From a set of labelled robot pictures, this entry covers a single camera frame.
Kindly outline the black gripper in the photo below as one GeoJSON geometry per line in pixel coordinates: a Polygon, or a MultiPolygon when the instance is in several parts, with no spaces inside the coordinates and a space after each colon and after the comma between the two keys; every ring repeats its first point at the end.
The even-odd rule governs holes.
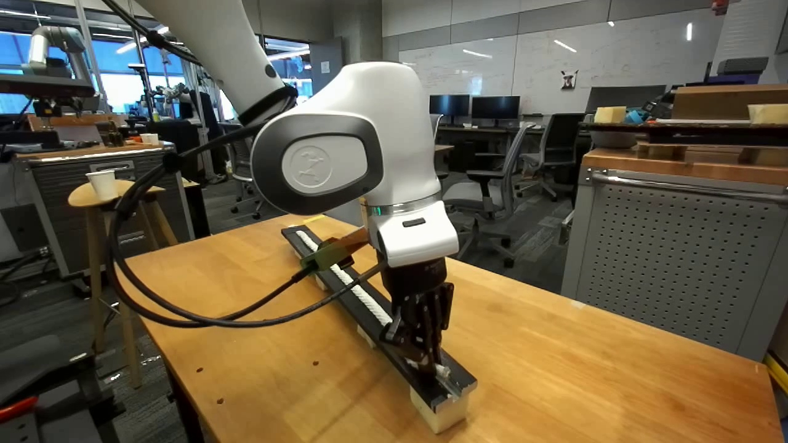
{"type": "Polygon", "coordinates": [[[401,358],[413,369],[432,370],[440,363],[440,332],[448,327],[453,299],[446,276],[443,258],[382,273],[392,295],[392,325],[382,336],[395,341],[401,358]]]}

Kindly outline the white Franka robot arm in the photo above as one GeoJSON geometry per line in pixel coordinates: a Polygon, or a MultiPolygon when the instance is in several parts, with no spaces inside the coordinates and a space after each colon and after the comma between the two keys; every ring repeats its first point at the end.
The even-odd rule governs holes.
{"type": "Polygon", "coordinates": [[[137,0],[197,55],[244,124],[251,172],[283,210],[367,204],[394,319],[383,338],[422,370],[448,325],[446,258],[458,250],[432,167],[432,124],[417,74],[399,62],[342,65],[303,101],[268,62],[241,0],[137,0]]]}

